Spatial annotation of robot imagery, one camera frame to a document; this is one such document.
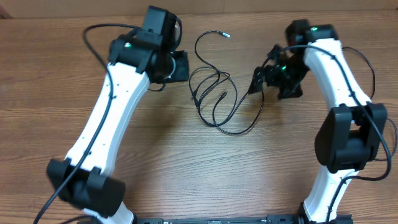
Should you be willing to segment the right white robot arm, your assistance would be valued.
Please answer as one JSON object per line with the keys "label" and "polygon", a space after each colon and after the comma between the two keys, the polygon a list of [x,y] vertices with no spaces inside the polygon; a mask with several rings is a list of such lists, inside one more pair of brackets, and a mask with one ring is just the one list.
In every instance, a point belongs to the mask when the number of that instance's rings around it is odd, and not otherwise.
{"label": "right white robot arm", "polygon": [[375,160],[386,142],[382,136],[387,110],[374,104],[355,80],[338,34],[330,24],[311,26],[294,20],[285,30],[288,45],[275,45],[254,71],[249,93],[264,86],[279,89],[279,99],[302,95],[301,82],[312,72],[326,101],[328,114],[315,138],[320,168],[308,197],[296,215],[269,215],[268,223],[351,223],[338,215],[349,183]]}

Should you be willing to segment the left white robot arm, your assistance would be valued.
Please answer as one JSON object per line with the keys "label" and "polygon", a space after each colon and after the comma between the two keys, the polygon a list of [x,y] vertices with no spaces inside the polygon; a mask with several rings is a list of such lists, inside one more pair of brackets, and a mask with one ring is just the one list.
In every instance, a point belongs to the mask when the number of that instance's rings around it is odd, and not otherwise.
{"label": "left white robot arm", "polygon": [[77,223],[134,223],[124,204],[125,183],[112,178],[121,140],[150,84],[188,80],[188,55],[178,49],[182,22],[175,14],[149,6],[143,25],[127,29],[110,45],[103,87],[80,137],[64,160],[47,165],[54,197],[83,211]]}

